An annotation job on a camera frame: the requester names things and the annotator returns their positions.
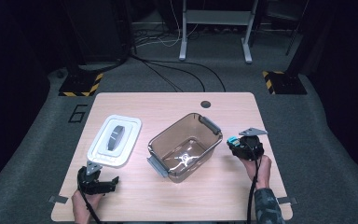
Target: hand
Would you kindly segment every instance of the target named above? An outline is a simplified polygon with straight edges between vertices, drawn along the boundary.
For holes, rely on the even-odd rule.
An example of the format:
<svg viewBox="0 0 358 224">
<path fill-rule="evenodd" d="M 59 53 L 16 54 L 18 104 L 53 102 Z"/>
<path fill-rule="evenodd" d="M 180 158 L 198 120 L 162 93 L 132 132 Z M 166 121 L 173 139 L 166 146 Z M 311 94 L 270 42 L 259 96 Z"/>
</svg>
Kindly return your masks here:
<svg viewBox="0 0 358 224">
<path fill-rule="evenodd" d="M 251 180 L 255 177 L 255 162 L 254 161 L 247 161 L 240 158 L 240 161 L 246 168 L 246 172 Z M 255 189 L 269 189 L 269 176 L 271 173 L 271 159 L 263 155 L 258 161 L 259 168 L 257 174 L 257 182 L 255 184 Z"/>
<path fill-rule="evenodd" d="M 103 197 L 102 194 L 85 194 L 87 201 L 91 204 L 92 209 L 97 210 L 98 204 Z M 78 224 L 88 224 L 90 222 L 91 214 L 87 209 L 86 202 L 84 202 L 83 197 L 81 196 L 80 191 L 77 189 L 72 196 L 72 205 L 75 216 L 75 223 Z"/>
</svg>

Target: camouflage sleeve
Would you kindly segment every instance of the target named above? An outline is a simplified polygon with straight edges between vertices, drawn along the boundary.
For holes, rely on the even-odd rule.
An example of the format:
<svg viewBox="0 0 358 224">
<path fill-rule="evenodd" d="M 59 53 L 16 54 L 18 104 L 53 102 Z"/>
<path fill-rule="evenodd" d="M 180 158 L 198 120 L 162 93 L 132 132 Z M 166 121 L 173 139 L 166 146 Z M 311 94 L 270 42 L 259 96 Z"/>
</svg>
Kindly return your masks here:
<svg viewBox="0 0 358 224">
<path fill-rule="evenodd" d="M 257 224 L 285 223 L 272 189 L 258 189 L 255 192 L 255 216 Z"/>
</svg>

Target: storage bin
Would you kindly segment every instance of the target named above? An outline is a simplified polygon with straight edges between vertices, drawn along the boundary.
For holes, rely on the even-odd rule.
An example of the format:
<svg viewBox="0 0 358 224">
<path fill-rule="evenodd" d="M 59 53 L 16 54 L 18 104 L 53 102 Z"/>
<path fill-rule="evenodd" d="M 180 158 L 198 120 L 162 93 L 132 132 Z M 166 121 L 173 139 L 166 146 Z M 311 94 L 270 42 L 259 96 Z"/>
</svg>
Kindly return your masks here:
<svg viewBox="0 0 358 224">
<path fill-rule="evenodd" d="M 222 138 L 216 124 L 191 113 L 150 140 L 147 160 L 160 175 L 180 183 L 211 158 Z"/>
</svg>

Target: table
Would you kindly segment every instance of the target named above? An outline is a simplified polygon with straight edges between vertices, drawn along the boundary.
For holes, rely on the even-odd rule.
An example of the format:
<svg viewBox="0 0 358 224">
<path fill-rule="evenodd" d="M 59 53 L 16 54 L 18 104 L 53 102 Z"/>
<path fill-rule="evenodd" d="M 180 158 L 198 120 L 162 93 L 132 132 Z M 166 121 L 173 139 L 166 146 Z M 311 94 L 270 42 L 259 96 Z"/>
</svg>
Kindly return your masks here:
<svg viewBox="0 0 358 224">
<path fill-rule="evenodd" d="M 204 108 L 202 101 L 211 106 Z M 218 125 L 223 141 L 201 167 L 180 184 L 163 178 L 147 162 L 148 142 L 189 113 L 200 113 Z M 223 221 L 245 220 L 251 181 L 242 163 L 228 149 L 227 139 L 250 127 L 265 130 L 255 97 L 249 92 L 132 92 L 99 93 L 80 136 L 60 195 L 70 198 L 76 174 L 87 162 L 89 147 L 110 115 L 138 118 L 142 129 L 128 162 L 121 168 L 104 167 L 99 180 L 119 176 L 115 192 L 106 194 L 98 208 L 102 221 Z M 259 135 L 272 159 L 270 187 L 276 197 L 286 191 L 267 135 Z M 293 215 L 281 204 L 283 218 Z M 56 203 L 54 221 L 73 221 L 72 202 Z"/>
<path fill-rule="evenodd" d="M 241 38 L 243 55 L 246 63 L 252 63 L 252 55 L 249 50 L 249 36 L 255 19 L 255 10 L 258 0 L 254 0 L 250 11 L 214 11 L 214 10 L 189 10 L 186 7 L 186 0 L 183 0 L 183 19 L 182 19 L 182 44 L 180 48 L 179 60 L 186 59 L 187 50 L 187 24 L 222 24 L 222 25 L 246 25 L 246 34 Z"/>
</svg>

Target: black and yellow hazard tape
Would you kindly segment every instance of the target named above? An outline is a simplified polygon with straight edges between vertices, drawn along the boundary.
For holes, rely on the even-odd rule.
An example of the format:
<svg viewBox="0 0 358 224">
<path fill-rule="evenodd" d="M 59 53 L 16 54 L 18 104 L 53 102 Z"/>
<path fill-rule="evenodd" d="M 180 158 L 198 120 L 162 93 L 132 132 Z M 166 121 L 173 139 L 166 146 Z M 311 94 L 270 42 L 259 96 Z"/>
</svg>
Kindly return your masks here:
<svg viewBox="0 0 358 224">
<path fill-rule="evenodd" d="M 270 79 L 269 75 L 270 74 L 281 74 L 284 75 L 284 72 L 270 72 L 270 71 L 263 71 L 263 77 L 264 80 L 266 81 L 266 85 L 267 85 L 267 89 L 269 91 L 269 94 L 275 94 L 275 90 L 274 87 L 272 85 L 272 80 Z"/>
<path fill-rule="evenodd" d="M 92 96 L 98 89 L 100 85 L 101 79 L 103 78 L 103 74 L 99 74 L 96 76 L 94 82 L 90 86 L 89 90 L 84 91 L 60 91 L 60 96 Z"/>
</svg>

